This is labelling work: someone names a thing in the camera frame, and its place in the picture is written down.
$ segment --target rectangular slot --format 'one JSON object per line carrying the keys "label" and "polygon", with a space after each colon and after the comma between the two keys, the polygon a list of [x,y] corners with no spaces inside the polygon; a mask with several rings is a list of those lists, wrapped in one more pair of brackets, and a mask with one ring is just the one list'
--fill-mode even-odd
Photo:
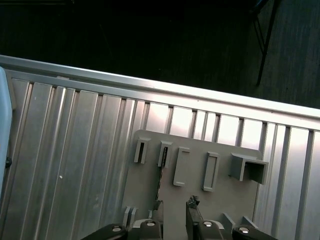
{"label": "rectangular slot", "polygon": [[183,187],[187,179],[187,164],[189,160],[190,149],[179,147],[178,158],[176,160],[173,185]]}
{"label": "rectangular slot", "polygon": [[139,138],[135,149],[134,162],[144,164],[146,161],[149,138]]}
{"label": "rectangular slot", "polygon": [[204,191],[213,192],[218,178],[220,156],[215,152],[208,152],[207,156],[202,189]]}
{"label": "rectangular slot", "polygon": [[168,168],[171,158],[172,152],[172,142],[169,141],[161,141],[161,148],[158,160],[158,167],[162,166],[162,162],[164,162],[164,167]]}

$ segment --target metal groove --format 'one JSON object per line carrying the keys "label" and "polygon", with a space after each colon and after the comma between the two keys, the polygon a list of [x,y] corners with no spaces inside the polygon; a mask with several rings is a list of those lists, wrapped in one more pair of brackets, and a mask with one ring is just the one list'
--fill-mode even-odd
{"label": "metal groove", "polygon": [[312,161],[314,142],[315,142],[315,133],[313,131],[310,131],[309,136],[308,136],[307,147],[306,147],[306,156],[305,156],[305,163],[304,163],[304,170],[303,170],[302,188],[301,188],[299,209],[298,209],[298,215],[297,215],[297,223],[296,223],[296,229],[295,229],[295,239],[296,240],[300,240],[301,236],[302,236],[302,228],[303,228],[303,222],[304,222],[304,216],[305,216],[305,206],[306,206],[306,199],[307,199],[307,191],[308,191],[310,167],[311,167],[311,161]]}
{"label": "metal groove", "polygon": [[215,116],[215,123],[214,123],[214,129],[213,129],[213,135],[212,135],[212,142],[217,143],[218,142],[218,133],[220,128],[220,115]]}
{"label": "metal groove", "polygon": [[[56,212],[50,234],[53,239],[61,234],[70,239],[72,235],[97,100],[96,93],[81,91],[78,94],[73,125],[68,132],[70,142],[67,151],[63,154],[63,170],[60,170],[57,178],[60,189],[58,198],[53,204]],[[64,221],[63,226],[59,226],[61,219]]]}
{"label": "metal groove", "polygon": [[61,113],[61,122],[58,129],[57,140],[55,142],[55,149],[53,152],[52,166],[49,169],[48,178],[50,185],[47,186],[47,192],[44,199],[44,208],[41,216],[41,223],[39,227],[38,238],[47,239],[47,236],[51,230],[50,222],[54,218],[53,207],[55,202],[55,197],[59,194],[57,193],[59,172],[63,167],[63,154],[65,149],[67,149],[66,144],[68,143],[68,128],[73,122],[73,107],[76,104],[77,93],[73,89],[67,89],[65,95],[65,103],[63,105]]}
{"label": "metal groove", "polygon": [[190,129],[189,129],[189,134],[188,138],[193,138],[195,134],[195,127],[196,127],[196,118],[197,118],[197,112],[192,111],[192,118],[191,118],[191,124],[190,124]]}
{"label": "metal groove", "polygon": [[111,153],[114,146],[116,124],[119,117],[121,98],[104,95],[91,150],[88,177],[83,186],[82,206],[77,214],[78,231],[74,238],[82,238],[99,227],[106,177],[110,172]]}
{"label": "metal groove", "polygon": [[[14,223],[16,231],[5,230],[4,239],[20,239],[23,234],[51,89],[50,85],[35,83],[29,92],[25,126],[21,136],[19,154],[15,159],[19,162],[15,174],[20,178],[12,183],[11,197],[13,200],[9,200],[8,206],[8,211],[14,210],[15,214],[6,218],[6,224]],[[19,189],[25,189],[25,192],[18,191]],[[20,199],[21,203],[15,202],[14,198]]]}
{"label": "metal groove", "polygon": [[265,196],[265,200],[261,200],[260,204],[265,205],[265,209],[262,209],[259,213],[257,213],[259,215],[258,219],[260,219],[260,221],[257,223],[259,223],[261,229],[268,234],[272,233],[272,225],[275,217],[275,206],[278,193],[283,148],[285,145],[285,135],[286,127],[283,125],[276,125],[274,128],[274,139],[272,140],[270,153],[269,176],[267,179],[268,184],[265,187],[261,187],[265,189],[265,195],[262,194],[262,197]]}
{"label": "metal groove", "polygon": [[236,132],[235,146],[240,147],[242,145],[242,136],[244,134],[244,119],[239,119],[238,131]]}
{"label": "metal groove", "polygon": [[10,141],[12,141],[12,144],[11,144],[12,148],[10,149],[10,151],[12,151],[11,153],[12,165],[8,172],[7,181],[3,183],[3,185],[5,185],[5,187],[3,187],[4,194],[1,195],[1,198],[2,198],[1,212],[0,212],[0,226],[1,226],[0,238],[1,239],[3,239],[3,234],[5,230],[5,219],[9,209],[9,203],[10,203],[12,190],[13,190],[13,182],[16,176],[16,169],[18,166],[16,159],[19,156],[23,132],[26,124],[26,117],[29,109],[30,97],[31,97],[32,88],[33,88],[33,85],[29,84],[28,82],[22,82],[22,84],[26,84],[25,90],[18,91],[18,89],[20,90],[20,88],[18,88],[20,85],[17,84],[17,80],[13,81],[13,85],[15,86],[15,89],[17,90],[17,93],[19,93],[19,95],[17,95],[16,97],[17,109],[13,113],[13,122],[11,126]]}
{"label": "metal groove", "polygon": [[72,231],[71,231],[71,239],[76,239],[78,238],[77,236],[77,232],[79,231],[79,205],[83,208],[83,206],[85,206],[86,204],[83,203],[85,201],[85,199],[88,198],[88,195],[85,195],[85,186],[84,184],[86,183],[86,181],[88,181],[88,171],[90,169],[90,165],[92,164],[92,160],[95,159],[95,154],[97,152],[97,142],[95,142],[95,137],[96,135],[99,135],[100,129],[101,129],[101,125],[98,128],[98,121],[100,118],[100,115],[103,114],[103,110],[102,110],[102,100],[103,100],[103,96],[102,95],[98,95],[97,96],[97,101],[95,104],[95,110],[93,113],[93,121],[92,121],[92,126],[91,126],[91,131],[90,131],[90,137],[89,137],[89,143],[88,143],[88,148],[87,148],[87,153],[86,153],[86,157],[85,157],[85,161],[84,161],[84,167],[83,167],[83,173],[82,173],[82,177],[81,177],[81,181],[80,181],[80,191],[79,191],[79,195],[78,198],[76,200],[76,207],[75,207],[75,214],[74,214],[74,218],[73,218],[73,224],[72,224]]}
{"label": "metal groove", "polygon": [[303,207],[303,222],[301,223],[300,239],[318,239],[320,229],[317,223],[320,221],[320,215],[315,206],[319,205],[319,169],[320,169],[320,132],[313,133],[313,143],[311,150],[311,138],[309,138],[309,152],[307,152],[305,182],[303,190],[305,191],[304,201],[301,202]]}
{"label": "metal groove", "polygon": [[32,175],[32,179],[31,179],[31,189],[30,189],[30,195],[28,197],[28,201],[26,204],[26,211],[25,211],[25,215],[24,215],[24,220],[23,220],[23,225],[22,225],[22,229],[21,229],[21,237],[20,239],[28,239],[29,237],[31,237],[31,235],[35,235],[35,233],[28,231],[30,233],[30,236],[28,236],[28,233],[25,233],[25,226],[26,224],[30,224],[31,221],[34,220],[34,218],[36,217],[35,215],[31,215],[31,214],[35,214],[34,211],[31,210],[31,206],[30,206],[30,200],[31,200],[31,204],[34,203],[34,199],[37,199],[37,190],[34,190],[35,185],[34,185],[34,179],[39,179],[39,172],[42,170],[39,167],[39,159],[42,158],[42,155],[44,154],[44,144],[45,144],[45,139],[46,139],[46,135],[47,135],[47,129],[48,129],[48,122],[49,122],[49,115],[51,112],[51,107],[52,107],[52,102],[53,102],[53,97],[55,94],[55,88],[54,87],[50,87],[51,91],[49,93],[49,97],[48,97],[48,103],[46,106],[46,110],[45,110],[45,116],[44,116],[44,121],[43,121],[43,127],[42,127],[42,133],[41,133],[41,137],[39,140],[39,148],[36,154],[36,159],[35,159],[35,167],[34,167],[34,172]]}
{"label": "metal groove", "polygon": [[57,91],[55,91],[54,97],[53,97],[53,102],[55,105],[53,105],[53,110],[57,109],[57,117],[53,118],[53,116],[50,116],[51,118],[51,122],[49,123],[49,125],[54,125],[52,127],[52,139],[51,139],[51,148],[48,151],[48,168],[47,168],[47,177],[45,179],[45,184],[44,184],[44,190],[43,190],[43,195],[41,198],[41,204],[40,204],[40,210],[39,210],[39,217],[36,223],[36,228],[35,228],[35,234],[34,234],[34,239],[38,239],[39,237],[39,231],[40,231],[40,227],[41,227],[41,221],[43,219],[43,212],[44,212],[44,207],[45,207],[45,199],[47,196],[47,192],[48,192],[48,185],[49,185],[49,174],[50,174],[50,169],[52,167],[52,162],[53,162],[53,157],[54,157],[54,153],[55,153],[55,148],[56,148],[56,143],[57,143],[57,138],[58,138],[58,133],[59,133],[59,128],[60,128],[60,123],[61,123],[61,115],[62,115],[62,110],[64,108],[65,105],[65,99],[66,99],[66,89],[65,88],[61,88],[58,87]]}
{"label": "metal groove", "polygon": [[203,126],[203,136],[202,139],[208,142],[213,141],[215,126],[216,126],[216,114],[213,112],[208,112],[206,115],[206,124]]}
{"label": "metal groove", "polygon": [[124,159],[127,159],[122,167],[122,182],[120,182],[119,187],[117,188],[117,205],[116,209],[113,211],[114,216],[114,221],[117,223],[120,223],[121,220],[123,220],[122,216],[119,215],[119,212],[121,211],[121,206],[123,202],[123,190],[126,187],[126,180],[127,180],[127,174],[128,174],[128,168],[129,165],[132,164],[130,162],[131,156],[133,156],[133,151],[134,149],[131,148],[133,142],[134,142],[134,135],[137,130],[141,129],[141,123],[142,123],[142,117],[143,117],[143,107],[145,103],[143,101],[135,101],[134,106],[133,106],[133,111],[131,115],[131,121],[129,125],[129,132],[128,132],[128,138],[127,138],[127,144],[125,147],[125,154],[124,154]]}
{"label": "metal groove", "polygon": [[123,197],[123,186],[125,184],[126,174],[127,174],[127,152],[130,142],[132,124],[134,123],[134,113],[135,113],[135,101],[127,100],[125,105],[125,111],[123,114],[123,123],[120,132],[121,144],[117,146],[116,151],[116,165],[114,166],[115,171],[112,172],[111,179],[111,192],[113,193],[111,197],[108,198],[108,209],[110,211],[111,218],[108,220],[115,221],[117,218],[117,213],[120,212],[122,203],[120,200]]}
{"label": "metal groove", "polygon": [[164,129],[164,133],[165,134],[169,134],[170,133],[173,112],[174,112],[174,108],[173,107],[169,107],[168,116],[167,116],[166,122],[165,122],[165,129]]}
{"label": "metal groove", "polygon": [[280,217],[282,193],[283,193],[283,188],[285,184],[285,173],[286,173],[286,165],[287,165],[287,158],[288,158],[288,151],[289,151],[290,134],[291,134],[291,129],[289,127],[286,127],[284,140],[283,140],[283,149],[282,149],[281,165],[279,170],[279,179],[278,179],[277,191],[276,191],[276,199],[275,199],[275,205],[274,205],[273,221],[272,221],[272,227],[271,227],[271,234],[273,236],[277,236],[277,231],[278,231],[278,222]]}
{"label": "metal groove", "polygon": [[268,222],[269,215],[267,213],[262,213],[265,213],[266,211],[270,213],[272,211],[271,209],[268,210],[268,206],[270,206],[269,195],[272,186],[271,180],[273,164],[275,160],[275,149],[277,145],[277,133],[277,125],[273,123],[263,124],[259,150],[262,153],[262,160],[269,163],[269,173],[267,175],[265,185],[258,186],[258,194],[256,195],[255,208],[253,213],[253,221],[257,225],[259,225],[259,228],[261,228],[263,231],[269,234],[270,232],[268,231],[268,228],[266,226],[266,222]]}
{"label": "metal groove", "polygon": [[143,107],[143,115],[141,120],[141,129],[147,129],[147,122],[148,122],[148,116],[149,116],[149,110],[150,110],[150,103],[145,103]]}
{"label": "metal groove", "polygon": [[[70,108],[70,115],[68,117],[67,121],[67,127],[65,129],[65,137],[64,137],[64,142],[63,142],[63,147],[61,150],[61,157],[60,157],[60,163],[58,167],[58,175],[61,176],[63,175],[63,172],[65,171],[66,167],[66,154],[69,150],[69,145],[70,145],[70,140],[71,140],[71,129],[74,126],[75,122],[75,116],[76,116],[76,108],[78,106],[79,102],[79,92],[75,91],[73,98],[72,98],[72,103],[71,103],[71,108]],[[50,213],[49,213],[49,219],[48,219],[48,228],[46,229],[46,234],[45,234],[45,239],[52,239],[52,232],[54,231],[54,221],[57,215],[57,212],[54,211],[54,207],[56,205],[56,201],[60,197],[60,191],[61,191],[61,184],[59,184],[59,178],[57,176],[55,185],[54,185],[54,191],[53,191],[53,201],[50,206]]]}
{"label": "metal groove", "polygon": [[125,159],[119,159],[119,157],[123,154],[126,147],[126,131],[128,131],[128,124],[130,124],[130,118],[132,113],[132,100],[121,100],[119,113],[118,113],[118,121],[115,128],[115,139],[114,139],[114,147],[111,153],[111,163],[110,163],[110,170],[107,179],[105,181],[105,187],[103,192],[103,205],[102,205],[102,212],[100,215],[99,220],[99,227],[103,227],[113,221],[114,213],[112,210],[115,209],[115,205],[117,204],[114,201],[114,198],[117,196],[113,195],[112,197],[109,196],[110,192],[113,190],[113,181],[115,176],[113,175],[115,169],[122,169],[123,161]]}
{"label": "metal groove", "polygon": [[204,122],[205,122],[206,113],[204,111],[197,111],[195,118],[195,125],[193,131],[193,138],[198,140],[203,140],[204,138]]}
{"label": "metal groove", "polygon": [[279,239],[295,238],[308,135],[309,131],[306,129],[291,128],[276,235]]}

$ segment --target gray bracket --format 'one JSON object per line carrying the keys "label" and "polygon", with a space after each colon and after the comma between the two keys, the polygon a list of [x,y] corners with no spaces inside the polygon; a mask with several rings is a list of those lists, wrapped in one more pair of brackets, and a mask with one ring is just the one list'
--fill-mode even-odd
{"label": "gray bracket", "polygon": [[265,184],[268,173],[268,162],[257,160],[247,155],[232,153],[231,176],[239,181],[244,176],[259,184]]}

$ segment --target metal rod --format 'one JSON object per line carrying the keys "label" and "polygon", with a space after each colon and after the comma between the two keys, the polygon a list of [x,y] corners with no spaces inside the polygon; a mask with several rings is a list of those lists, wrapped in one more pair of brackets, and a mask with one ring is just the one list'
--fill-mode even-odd
{"label": "metal rod", "polygon": [[266,45],[266,42],[265,42],[264,35],[262,34],[262,30],[261,30],[260,21],[259,21],[258,16],[256,16],[256,21],[257,21],[257,23],[258,23],[259,33],[260,33],[260,37],[261,37],[262,42],[263,42],[263,46],[265,46],[265,45]]}
{"label": "metal rod", "polygon": [[253,26],[254,26],[254,31],[255,31],[256,38],[257,38],[258,43],[259,43],[259,47],[260,47],[261,53],[264,54],[264,49],[262,48],[262,44],[264,45],[264,43],[262,42],[262,44],[261,44],[261,40],[260,40],[260,37],[259,37],[259,33],[258,33],[258,30],[257,30],[257,26],[256,26],[256,21],[255,20],[253,21]]}
{"label": "metal rod", "polygon": [[277,8],[278,8],[278,5],[279,5],[279,2],[280,2],[280,0],[274,0],[274,2],[273,2],[273,7],[272,7],[272,12],[271,12],[268,32],[266,34],[265,45],[264,45],[264,50],[263,50],[263,54],[262,54],[262,60],[261,60],[259,75],[258,75],[258,81],[256,83],[257,86],[260,85],[261,78],[262,78],[262,73],[264,71],[264,66],[265,66],[267,52],[268,52],[268,46],[269,46],[269,42],[270,42],[270,38],[271,38],[272,27],[273,27],[274,22],[275,22],[276,12],[277,12]]}

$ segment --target gray plastic plate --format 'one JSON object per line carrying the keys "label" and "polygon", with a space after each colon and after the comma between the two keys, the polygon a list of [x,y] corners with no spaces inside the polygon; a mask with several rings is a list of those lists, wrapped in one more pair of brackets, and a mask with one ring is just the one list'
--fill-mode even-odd
{"label": "gray plastic plate", "polygon": [[135,220],[148,218],[153,209],[165,147],[158,196],[163,200],[164,239],[187,239],[186,202],[192,195],[199,197],[198,207],[206,220],[223,222],[223,213],[236,224],[242,223],[243,216],[252,219],[256,181],[263,183],[268,169],[258,150],[146,130],[137,131],[134,140],[123,211],[128,206],[137,208]]}

